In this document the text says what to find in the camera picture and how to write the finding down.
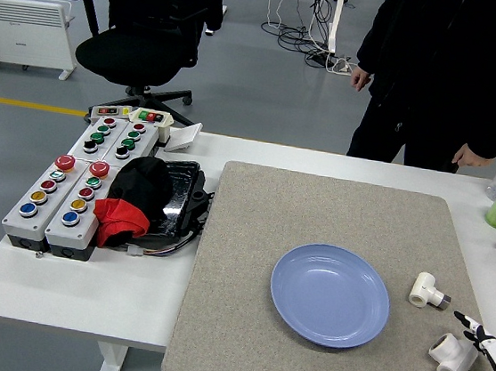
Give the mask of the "person's right hand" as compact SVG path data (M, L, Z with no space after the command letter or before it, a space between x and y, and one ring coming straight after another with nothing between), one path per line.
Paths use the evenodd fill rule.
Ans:
M350 85L357 91L361 91L371 81L371 74L360 67L354 67L351 73Z

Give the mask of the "person's left hand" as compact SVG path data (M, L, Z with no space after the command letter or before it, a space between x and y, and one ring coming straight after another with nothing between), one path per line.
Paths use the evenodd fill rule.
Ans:
M483 167L493 163L492 158L478 156L466 143L463 144L460 149L454 154L454 158L451 161L458 167Z

